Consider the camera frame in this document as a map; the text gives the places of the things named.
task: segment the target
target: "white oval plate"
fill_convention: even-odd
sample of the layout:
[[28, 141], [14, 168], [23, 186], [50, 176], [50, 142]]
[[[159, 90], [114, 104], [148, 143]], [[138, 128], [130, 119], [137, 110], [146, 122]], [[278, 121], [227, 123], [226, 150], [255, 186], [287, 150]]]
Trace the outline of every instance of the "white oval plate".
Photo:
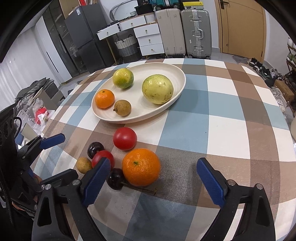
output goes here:
[[[93, 113], [101, 120], [125, 124], [148, 119], [170, 107], [178, 99], [186, 84], [186, 76], [184, 72], [180, 68], [171, 64], [146, 63], [130, 67], [129, 70], [131, 70], [134, 75], [134, 82], [130, 88], [122, 90], [116, 87], [113, 84], [111, 77], [102, 84], [96, 94], [102, 89], [111, 90], [115, 95], [115, 102], [122, 99], [130, 102], [131, 113], [128, 116], [123, 117], [117, 115], [115, 111], [113, 111], [114, 104], [108, 109], [98, 108], [95, 103], [95, 94], [91, 102], [91, 107]], [[172, 98], [163, 105], [150, 103], [142, 93], [143, 81], [153, 74], [162, 74], [168, 77], [174, 87]]]

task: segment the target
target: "clothing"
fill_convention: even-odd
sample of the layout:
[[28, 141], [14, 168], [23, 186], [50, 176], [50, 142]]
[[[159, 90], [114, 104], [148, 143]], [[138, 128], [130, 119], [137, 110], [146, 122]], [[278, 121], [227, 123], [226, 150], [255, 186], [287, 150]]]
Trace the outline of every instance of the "clothing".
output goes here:
[[14, 108], [14, 115], [20, 112], [20, 110], [27, 110], [29, 108], [28, 101], [35, 96], [35, 94], [41, 89], [45, 89], [53, 80], [43, 78], [41, 80], [34, 81], [29, 87], [22, 89], [15, 98], [15, 103], [17, 103]]

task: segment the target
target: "gray suitcase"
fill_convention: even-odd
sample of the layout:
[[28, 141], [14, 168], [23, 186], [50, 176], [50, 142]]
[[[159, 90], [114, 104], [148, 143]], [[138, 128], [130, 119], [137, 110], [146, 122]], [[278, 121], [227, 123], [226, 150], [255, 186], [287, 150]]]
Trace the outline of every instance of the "gray suitcase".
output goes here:
[[177, 8], [156, 11], [161, 39], [166, 55], [185, 55], [186, 47], [181, 22], [180, 10]]
[[181, 11], [183, 30], [188, 57], [210, 59], [212, 54], [212, 35], [210, 15], [203, 9]]

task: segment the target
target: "white drawer cabinet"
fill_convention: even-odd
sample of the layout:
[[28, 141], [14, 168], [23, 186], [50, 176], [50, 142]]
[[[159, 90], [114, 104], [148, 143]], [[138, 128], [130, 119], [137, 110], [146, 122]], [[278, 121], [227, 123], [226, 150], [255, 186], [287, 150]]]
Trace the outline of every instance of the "white drawer cabinet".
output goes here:
[[159, 54], [159, 53], [164, 53], [163, 49], [163, 44], [152, 44], [152, 45], [146, 45], [146, 46], [141, 46], [141, 53], [142, 56], [145, 55], [151, 55], [151, 54]]
[[136, 26], [144, 25], [146, 24], [146, 19], [145, 16], [139, 16], [136, 18], [124, 20], [119, 23], [121, 31], [129, 29], [129, 28], [134, 28]]
[[163, 43], [160, 34], [153, 34], [153, 35], [139, 37], [138, 42], [140, 46]]
[[119, 28], [117, 24], [111, 25], [107, 28], [100, 30], [97, 35], [99, 40], [105, 39], [113, 34], [119, 33]]
[[142, 36], [147, 36], [147, 35], [159, 34], [160, 33], [157, 23], [148, 24], [148, 25], [145, 25], [145, 26], [134, 28], [133, 30], [134, 30], [135, 36], [137, 38], [142, 37]]

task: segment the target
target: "red object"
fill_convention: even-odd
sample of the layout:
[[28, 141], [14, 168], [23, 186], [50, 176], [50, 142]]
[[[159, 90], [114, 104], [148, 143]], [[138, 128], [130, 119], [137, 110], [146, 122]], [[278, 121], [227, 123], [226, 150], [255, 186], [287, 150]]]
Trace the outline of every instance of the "red object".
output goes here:
[[137, 143], [137, 134], [131, 128], [121, 127], [115, 131], [113, 142], [120, 150], [130, 150]]
[[81, 6], [85, 6], [86, 5], [85, 0], [79, 0], [79, 2], [80, 2], [80, 5]]
[[40, 115], [40, 114], [44, 114], [46, 111], [47, 111], [47, 109], [46, 109], [45, 107], [40, 108], [40, 109], [38, 109], [38, 110], [36, 111], [36, 113], [35, 113], [35, 123], [37, 123], [38, 125], [41, 124], [41, 122], [40, 122], [40, 120], [39, 120], [39, 118], [38, 118], [38, 115]]
[[101, 160], [102, 157], [106, 157], [110, 160], [111, 170], [112, 170], [114, 167], [114, 164], [115, 164], [114, 156], [112, 155], [111, 152], [106, 151], [106, 150], [99, 151], [94, 155], [94, 157], [91, 161], [91, 166], [94, 168], [94, 166]]

